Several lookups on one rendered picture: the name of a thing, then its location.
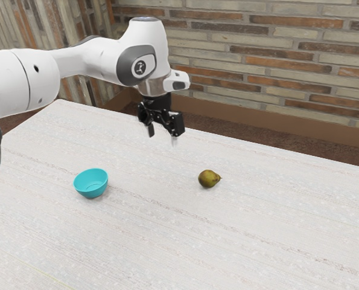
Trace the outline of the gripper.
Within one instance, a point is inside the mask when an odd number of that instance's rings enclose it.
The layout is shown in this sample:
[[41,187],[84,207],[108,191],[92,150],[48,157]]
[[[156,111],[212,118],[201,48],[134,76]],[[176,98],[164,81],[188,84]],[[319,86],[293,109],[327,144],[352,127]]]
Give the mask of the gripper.
[[155,135],[153,121],[160,123],[171,135],[171,145],[176,147],[178,139],[185,132],[183,114],[171,112],[171,93],[158,97],[142,96],[138,104],[137,116],[141,123],[147,126],[148,136]]

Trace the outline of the green pear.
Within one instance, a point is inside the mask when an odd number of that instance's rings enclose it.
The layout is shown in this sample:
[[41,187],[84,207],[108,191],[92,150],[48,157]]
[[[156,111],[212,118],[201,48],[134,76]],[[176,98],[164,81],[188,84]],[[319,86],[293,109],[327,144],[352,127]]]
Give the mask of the green pear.
[[221,180],[221,176],[213,170],[206,169],[198,175],[199,184],[206,188],[213,188]]

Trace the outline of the teal bowl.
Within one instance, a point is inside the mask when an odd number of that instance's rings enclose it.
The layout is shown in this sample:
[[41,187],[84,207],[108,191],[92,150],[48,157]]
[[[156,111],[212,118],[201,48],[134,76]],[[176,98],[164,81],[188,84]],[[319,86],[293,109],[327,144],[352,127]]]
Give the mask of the teal bowl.
[[88,199],[97,198],[107,188],[109,177],[104,169],[92,168],[80,172],[73,181],[74,189]]

